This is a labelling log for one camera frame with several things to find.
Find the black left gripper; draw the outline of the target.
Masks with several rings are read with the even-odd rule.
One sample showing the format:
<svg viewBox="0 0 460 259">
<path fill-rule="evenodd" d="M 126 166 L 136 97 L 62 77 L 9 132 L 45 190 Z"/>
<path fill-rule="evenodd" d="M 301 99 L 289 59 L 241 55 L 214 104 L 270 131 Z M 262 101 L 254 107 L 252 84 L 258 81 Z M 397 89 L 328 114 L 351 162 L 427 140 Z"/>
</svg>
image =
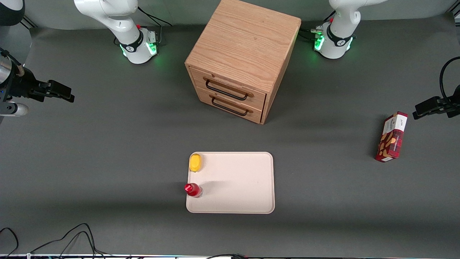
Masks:
<svg viewBox="0 0 460 259">
<path fill-rule="evenodd" d="M 434 96 L 417 104 L 412 115 L 415 120 L 418 120 L 425 116 L 444 113 L 448 118 L 458 116 L 460 114 L 460 97 L 442 99 L 439 96 Z"/>
</svg>

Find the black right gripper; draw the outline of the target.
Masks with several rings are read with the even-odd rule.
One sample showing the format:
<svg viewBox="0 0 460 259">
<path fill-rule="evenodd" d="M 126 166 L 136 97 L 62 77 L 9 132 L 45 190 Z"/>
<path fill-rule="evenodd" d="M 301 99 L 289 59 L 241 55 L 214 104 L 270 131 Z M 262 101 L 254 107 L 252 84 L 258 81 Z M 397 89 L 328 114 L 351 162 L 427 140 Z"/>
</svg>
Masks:
<svg viewBox="0 0 460 259">
<path fill-rule="evenodd" d="M 37 80 L 29 70 L 24 70 L 23 76 L 18 76 L 11 71 L 8 77 L 1 76 L 1 100 L 11 100 L 13 97 L 29 98 L 44 102 L 45 98 L 58 98 L 73 103 L 75 96 L 71 94 L 71 88 L 55 80 L 42 82 Z"/>
</svg>

